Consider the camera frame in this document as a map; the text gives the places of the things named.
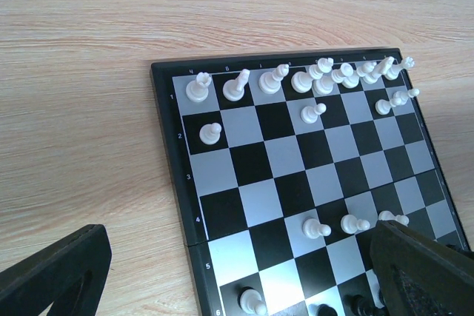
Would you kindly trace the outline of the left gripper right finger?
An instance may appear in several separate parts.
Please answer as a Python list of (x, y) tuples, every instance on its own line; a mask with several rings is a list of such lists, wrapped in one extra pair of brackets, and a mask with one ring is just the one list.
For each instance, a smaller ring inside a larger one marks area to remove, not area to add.
[(373, 270), (390, 315), (472, 315), (473, 253), (396, 222), (379, 221)]

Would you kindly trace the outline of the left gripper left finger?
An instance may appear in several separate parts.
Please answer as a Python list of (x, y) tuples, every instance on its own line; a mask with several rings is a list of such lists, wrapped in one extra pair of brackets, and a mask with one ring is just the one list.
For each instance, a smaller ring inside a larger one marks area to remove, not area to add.
[(1, 314), (94, 315), (111, 258), (105, 226), (83, 226), (1, 272)]

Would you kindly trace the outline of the white pawn f5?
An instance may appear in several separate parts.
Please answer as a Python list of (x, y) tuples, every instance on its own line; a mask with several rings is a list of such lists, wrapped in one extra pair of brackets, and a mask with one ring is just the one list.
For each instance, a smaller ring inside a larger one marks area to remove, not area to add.
[(332, 232), (330, 226), (322, 224), (319, 220), (315, 218), (308, 218), (307, 220), (305, 220), (303, 222), (302, 231), (310, 239), (327, 237)]

